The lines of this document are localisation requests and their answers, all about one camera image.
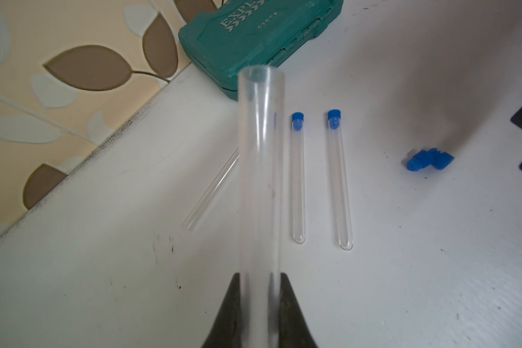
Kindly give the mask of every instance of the brown leaf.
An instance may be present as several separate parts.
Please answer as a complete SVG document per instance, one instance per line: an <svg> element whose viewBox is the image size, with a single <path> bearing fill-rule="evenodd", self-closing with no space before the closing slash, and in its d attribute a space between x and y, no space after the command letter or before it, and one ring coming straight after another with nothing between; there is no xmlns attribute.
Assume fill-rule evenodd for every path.
<svg viewBox="0 0 522 348"><path fill-rule="evenodd" d="M212 0L174 0L174 3L186 23L191 22L199 12L216 11Z"/></svg>
<svg viewBox="0 0 522 348"><path fill-rule="evenodd" d="M130 64L121 55L100 45L71 48L43 66L66 85L87 91L120 87L132 73Z"/></svg>
<svg viewBox="0 0 522 348"><path fill-rule="evenodd" d="M27 179L23 189L23 204L31 209L56 185L67 177L63 172L47 164L41 164Z"/></svg>
<svg viewBox="0 0 522 348"><path fill-rule="evenodd" d="M143 34L143 53L151 69L165 79L178 68L178 51L172 29L159 15Z"/></svg>

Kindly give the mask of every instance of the blue cap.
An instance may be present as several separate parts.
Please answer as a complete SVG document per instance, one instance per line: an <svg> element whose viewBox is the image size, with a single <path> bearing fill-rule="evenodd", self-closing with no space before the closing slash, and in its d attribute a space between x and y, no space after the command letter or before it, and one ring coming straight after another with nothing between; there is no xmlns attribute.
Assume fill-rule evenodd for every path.
<svg viewBox="0 0 522 348"><path fill-rule="evenodd" d="M433 166L438 170L443 170L448 166L453 160L454 157L446 152L441 152L438 149L431 149L429 153L433 156Z"/></svg>
<svg viewBox="0 0 522 348"><path fill-rule="evenodd" d="M433 163L433 156L429 151L421 150L406 163L409 171L419 171Z"/></svg>
<svg viewBox="0 0 522 348"><path fill-rule="evenodd" d="M302 113L293 113L292 114L292 121L294 120L302 120L303 121L303 114Z"/></svg>
<svg viewBox="0 0 522 348"><path fill-rule="evenodd" d="M340 110L334 109L327 113L328 119L332 119L334 117L340 118Z"/></svg>

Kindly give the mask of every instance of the clear plastic tube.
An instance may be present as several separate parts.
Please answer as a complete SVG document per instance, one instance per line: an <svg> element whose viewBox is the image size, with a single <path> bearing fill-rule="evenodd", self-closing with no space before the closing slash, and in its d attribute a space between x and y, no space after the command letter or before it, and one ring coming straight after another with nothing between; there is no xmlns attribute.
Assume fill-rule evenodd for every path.
<svg viewBox="0 0 522 348"><path fill-rule="evenodd" d="M238 78L242 347L278 346L284 74L244 68Z"/></svg>
<svg viewBox="0 0 522 348"><path fill-rule="evenodd" d="M292 238L298 244L306 241L306 218L303 172L303 114L292 115L292 163L290 185L292 188Z"/></svg>
<svg viewBox="0 0 522 348"><path fill-rule="evenodd" d="M334 227L338 235L338 244L344 250L354 246L352 240L352 221L346 184L346 167L340 127L340 110L328 112L328 151L329 175L331 177L331 196L334 214Z"/></svg>
<svg viewBox="0 0 522 348"><path fill-rule="evenodd" d="M184 220L182 226L190 231L195 229L195 226L203 216L203 213L207 210L207 208L209 208L209 205L211 205L211 202L213 199L215 199L215 196L220 191L220 188L228 180L230 174L232 174L232 172L235 170L239 157L238 149L236 149L236 151L234 151L232 154L232 157L230 157L228 162L226 162L223 169L218 173L211 185L209 185L207 191L203 193L203 196L201 199L199 199L199 202L197 202L188 217Z"/></svg>

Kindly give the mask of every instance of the tool case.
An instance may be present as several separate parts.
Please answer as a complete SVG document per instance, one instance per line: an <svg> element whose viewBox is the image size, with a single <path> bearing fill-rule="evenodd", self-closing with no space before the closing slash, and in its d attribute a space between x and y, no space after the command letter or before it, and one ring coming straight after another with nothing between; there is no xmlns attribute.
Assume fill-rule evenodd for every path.
<svg viewBox="0 0 522 348"><path fill-rule="evenodd" d="M231 0L178 33L191 61L230 98L246 66L279 66L336 18L343 0Z"/></svg>

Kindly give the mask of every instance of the capped test tube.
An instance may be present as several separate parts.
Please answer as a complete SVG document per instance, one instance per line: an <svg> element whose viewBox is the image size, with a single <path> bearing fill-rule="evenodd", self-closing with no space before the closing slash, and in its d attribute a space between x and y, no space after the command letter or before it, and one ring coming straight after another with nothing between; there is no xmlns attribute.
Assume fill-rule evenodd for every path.
<svg viewBox="0 0 522 348"><path fill-rule="evenodd" d="M331 177L331 196L334 216L334 227L338 235L338 244L344 250L354 246L352 240L352 220L350 219L350 203L348 185L346 184L346 167L340 127L340 110L331 110L328 116L328 151L329 175Z"/></svg>
<svg viewBox="0 0 522 348"><path fill-rule="evenodd" d="M292 238L298 244L306 241L306 217L303 172L303 114L292 115L292 163L290 185L292 186Z"/></svg>

